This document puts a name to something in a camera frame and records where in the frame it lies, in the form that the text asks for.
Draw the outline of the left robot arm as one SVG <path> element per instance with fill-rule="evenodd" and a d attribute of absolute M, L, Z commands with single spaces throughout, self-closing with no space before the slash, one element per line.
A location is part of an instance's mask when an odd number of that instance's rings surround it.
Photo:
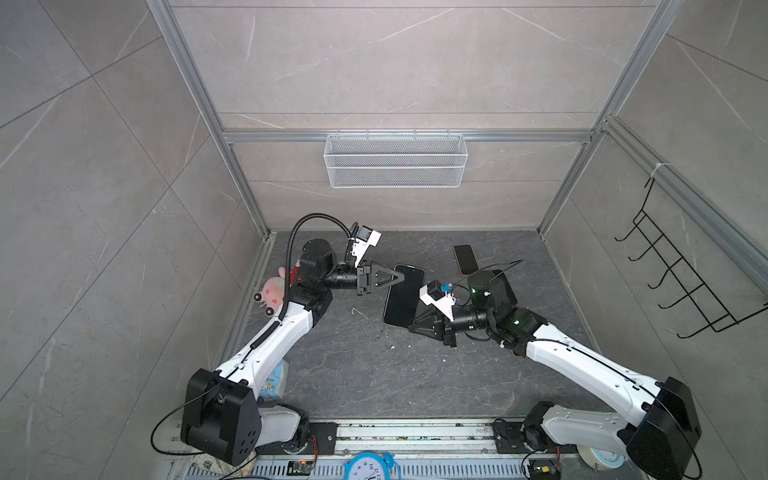
<path fill-rule="evenodd" d="M 270 321 L 229 360 L 190 378 L 180 427 L 184 444 L 230 465 L 241 464 L 261 446 L 301 450 L 306 445 L 306 414 L 279 403 L 260 404 L 259 392 L 288 351 L 325 314 L 334 290 L 363 295 L 403 281 L 402 274 L 364 260 L 380 237 L 361 228 L 342 261 L 323 239 L 303 246 L 293 273 L 281 275 L 288 284 Z"/>

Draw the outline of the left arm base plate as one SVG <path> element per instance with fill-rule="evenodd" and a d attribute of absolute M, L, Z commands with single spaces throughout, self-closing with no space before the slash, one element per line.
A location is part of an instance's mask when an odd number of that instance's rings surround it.
<path fill-rule="evenodd" d="M 292 455 L 333 455 L 336 449 L 339 425 L 333 422 L 301 424 L 283 450 Z"/>

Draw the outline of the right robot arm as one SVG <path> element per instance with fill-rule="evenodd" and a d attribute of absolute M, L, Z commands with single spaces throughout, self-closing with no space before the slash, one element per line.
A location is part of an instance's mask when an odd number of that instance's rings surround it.
<path fill-rule="evenodd" d="M 404 298 L 426 306 L 409 309 L 410 332 L 453 347 L 461 332 L 480 330 L 517 357 L 545 365 L 589 391 L 609 411 L 566 408 L 539 402 L 522 434 L 533 451 L 575 445 L 630 459 L 654 479 L 684 479 L 699 458 L 702 436 L 690 388 L 669 377 L 656 380 L 626 368 L 572 339 L 543 316 L 519 306 L 500 270 L 468 278 L 468 302 L 459 303 L 451 284 L 408 286 Z"/>

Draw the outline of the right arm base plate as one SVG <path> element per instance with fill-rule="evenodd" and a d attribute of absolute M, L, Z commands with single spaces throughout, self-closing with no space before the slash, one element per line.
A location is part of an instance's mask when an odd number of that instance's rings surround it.
<path fill-rule="evenodd" d="M 497 418 L 490 423 L 496 450 L 499 454 L 523 454 L 531 452 L 554 454 L 560 449 L 564 454 L 575 454 L 575 445 L 556 444 L 540 426 L 530 426 L 524 421 Z"/>

